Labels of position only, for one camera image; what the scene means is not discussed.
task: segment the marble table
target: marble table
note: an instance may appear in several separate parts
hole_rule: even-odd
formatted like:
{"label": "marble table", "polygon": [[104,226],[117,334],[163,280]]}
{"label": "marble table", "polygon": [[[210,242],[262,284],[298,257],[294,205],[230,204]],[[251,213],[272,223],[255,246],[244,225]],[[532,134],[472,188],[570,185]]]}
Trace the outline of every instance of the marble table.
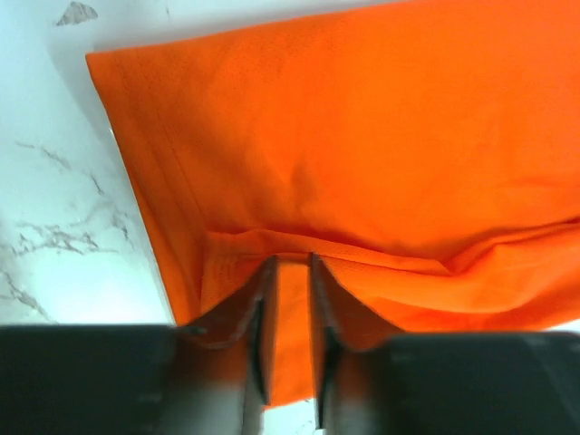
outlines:
{"label": "marble table", "polygon": [[[173,322],[85,53],[357,3],[4,0],[0,322]],[[267,412],[265,433],[311,434],[313,409],[305,401]]]}

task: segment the orange shirt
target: orange shirt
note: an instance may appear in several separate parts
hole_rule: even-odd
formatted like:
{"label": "orange shirt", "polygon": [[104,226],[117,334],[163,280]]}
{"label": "orange shirt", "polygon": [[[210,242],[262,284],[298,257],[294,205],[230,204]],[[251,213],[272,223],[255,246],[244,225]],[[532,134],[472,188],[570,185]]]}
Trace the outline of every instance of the orange shirt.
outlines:
{"label": "orange shirt", "polygon": [[579,29],[418,0],[89,54],[177,322],[281,255],[280,404],[312,394],[311,251],[410,331],[580,317]]}

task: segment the white marble surface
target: white marble surface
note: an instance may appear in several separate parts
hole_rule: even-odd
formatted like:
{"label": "white marble surface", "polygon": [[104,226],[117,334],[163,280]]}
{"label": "white marble surface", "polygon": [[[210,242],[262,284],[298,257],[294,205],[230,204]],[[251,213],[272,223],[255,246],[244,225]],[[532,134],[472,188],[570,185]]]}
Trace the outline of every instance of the white marble surface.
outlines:
{"label": "white marble surface", "polygon": [[[67,0],[0,3],[0,322],[172,323],[84,54],[363,2],[84,3],[79,24]],[[266,433],[312,434],[313,419],[309,401],[270,411]]]}

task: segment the orange fabric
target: orange fabric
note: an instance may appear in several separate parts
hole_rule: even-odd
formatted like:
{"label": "orange fabric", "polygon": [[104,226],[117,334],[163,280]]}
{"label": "orange fabric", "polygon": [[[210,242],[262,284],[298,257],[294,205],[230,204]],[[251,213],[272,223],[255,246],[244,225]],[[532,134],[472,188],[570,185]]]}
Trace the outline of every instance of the orange fabric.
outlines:
{"label": "orange fabric", "polygon": [[[412,331],[580,317],[579,26],[419,0],[89,54],[178,323],[309,251]],[[282,275],[275,403],[312,392]]]}

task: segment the orange cloth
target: orange cloth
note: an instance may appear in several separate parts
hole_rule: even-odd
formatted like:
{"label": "orange cloth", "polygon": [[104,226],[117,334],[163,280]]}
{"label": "orange cloth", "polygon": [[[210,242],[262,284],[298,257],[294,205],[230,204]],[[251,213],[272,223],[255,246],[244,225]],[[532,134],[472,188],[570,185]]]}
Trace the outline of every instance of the orange cloth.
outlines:
{"label": "orange cloth", "polygon": [[[579,317],[579,29],[419,0],[89,54],[178,323],[309,251],[412,331]],[[293,261],[275,403],[312,393]]]}

